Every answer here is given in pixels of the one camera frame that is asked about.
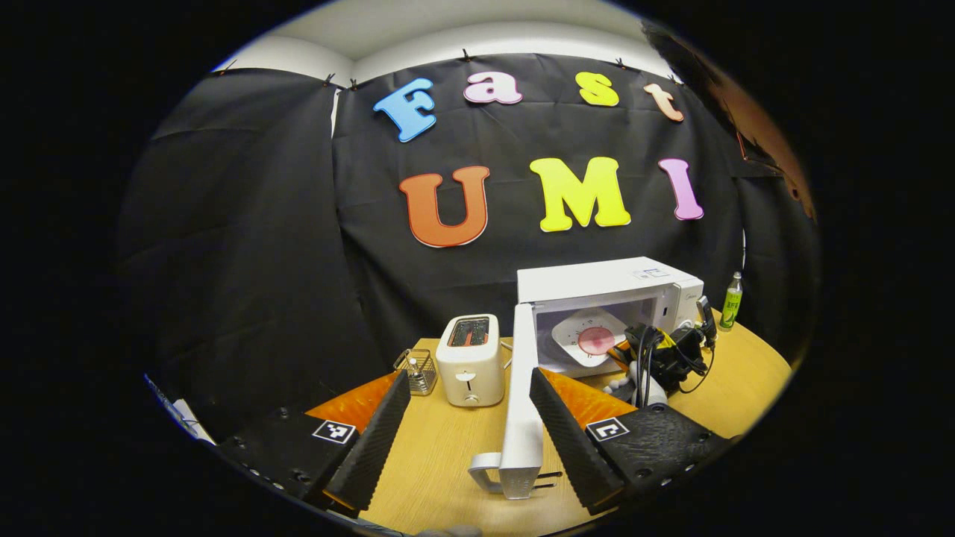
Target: green bottle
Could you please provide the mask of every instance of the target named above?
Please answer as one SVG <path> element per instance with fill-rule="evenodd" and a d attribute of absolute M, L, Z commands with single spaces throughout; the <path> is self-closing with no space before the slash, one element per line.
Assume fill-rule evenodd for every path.
<path fill-rule="evenodd" d="M 743 299 L 743 275 L 739 272 L 732 274 L 732 282 L 726 289 L 726 302 L 723 303 L 723 316 L 719 319 L 719 328 L 728 332 L 736 322 L 739 312 L 739 302 Z"/>

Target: white ceiling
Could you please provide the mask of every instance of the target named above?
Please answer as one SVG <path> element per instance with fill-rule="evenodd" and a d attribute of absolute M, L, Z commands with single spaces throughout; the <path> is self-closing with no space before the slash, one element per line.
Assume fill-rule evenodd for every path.
<path fill-rule="evenodd" d="M 352 60 L 432 32 L 488 22 L 539 21 L 645 42 L 639 19 L 600 0 L 338 0 L 270 32 Z"/>

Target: black curtain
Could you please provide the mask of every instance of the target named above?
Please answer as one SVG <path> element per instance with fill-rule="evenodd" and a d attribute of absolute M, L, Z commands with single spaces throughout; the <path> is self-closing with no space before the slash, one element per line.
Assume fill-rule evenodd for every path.
<path fill-rule="evenodd" d="M 523 100 L 513 105 L 466 100 L 462 92 L 468 75 L 485 71 L 514 76 Z M 620 102 L 614 107 L 587 104 L 578 93 L 578 72 L 607 76 Z M 372 108 L 418 77 L 434 83 L 427 93 L 435 107 L 423 113 L 433 114 L 436 124 L 402 143 L 393 121 Z M 643 89 L 649 83 L 673 95 L 673 106 L 684 114 L 682 122 L 660 112 Z M 382 343 L 383 360 L 419 337 L 439 336 L 448 320 L 461 314 L 493 313 L 501 331 L 510 334 L 518 269 L 648 256 L 702 279 L 705 293 L 721 308 L 732 273 L 741 269 L 744 226 L 750 247 L 747 291 L 749 278 L 753 283 L 752 292 L 744 294 L 740 322 L 784 356 L 794 355 L 791 340 L 799 339 L 787 333 L 806 331 L 805 318 L 797 315 L 793 324 L 793 304 L 786 304 L 812 301 L 810 287 L 802 285 L 809 280 L 799 275 L 807 264 L 802 258 L 806 251 L 787 250 L 789 243 L 773 242 L 773 234 L 797 233 L 796 241 L 802 243 L 807 240 L 803 235 L 813 233 L 811 226 L 788 227 L 795 219 L 796 202 L 754 194 L 781 181 L 752 179 L 765 171 L 743 162 L 735 137 L 692 92 L 666 78 L 592 59 L 545 54 L 417 66 L 342 93 L 333 151 L 346 252 L 363 312 Z M 594 157 L 619 163 L 617 177 L 632 222 L 601 228 L 592 220 L 588 227 L 575 221 L 567 231 L 542 232 L 541 180 L 529 169 L 530 162 L 561 159 L 583 180 Z M 696 201 L 705 211 L 702 219 L 674 217 L 669 178 L 658 166 L 667 158 L 690 165 Z M 474 165 L 490 170 L 484 182 L 488 224 L 483 234 L 460 247 L 420 244 L 410 230 L 399 183 L 419 174 L 441 175 L 439 213 L 443 224 L 453 226 L 464 219 L 465 209 L 461 185 L 452 180 L 452 173 Z M 790 206 L 787 218 L 769 216 L 779 204 Z M 773 220 L 771 226 L 766 218 Z M 763 255 L 774 263 L 756 259 Z M 782 315 L 782 320 L 761 322 L 767 312 Z"/>
<path fill-rule="evenodd" d="M 206 77 L 152 137 L 119 219 L 143 370 L 214 439 L 384 375 L 367 351 L 335 216 L 335 87 Z"/>

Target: metal utensil holder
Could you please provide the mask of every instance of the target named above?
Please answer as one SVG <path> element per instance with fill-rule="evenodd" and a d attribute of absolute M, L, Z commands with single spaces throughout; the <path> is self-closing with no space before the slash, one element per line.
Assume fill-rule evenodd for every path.
<path fill-rule="evenodd" d="M 414 358 L 414 365 L 417 372 L 414 371 L 409 359 Z M 437 384 L 437 368 L 435 361 L 431 358 L 431 351 L 428 349 L 405 349 L 393 365 L 396 371 L 405 370 L 408 372 L 408 381 L 411 386 L 413 396 L 427 396 Z"/>

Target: white toaster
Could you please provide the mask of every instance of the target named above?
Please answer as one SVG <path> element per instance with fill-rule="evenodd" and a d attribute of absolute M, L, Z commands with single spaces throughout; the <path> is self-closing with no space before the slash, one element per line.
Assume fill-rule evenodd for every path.
<path fill-rule="evenodd" d="M 451 319 L 435 351 L 437 371 L 454 406 L 490 406 L 504 398 L 498 318 L 490 313 Z"/>

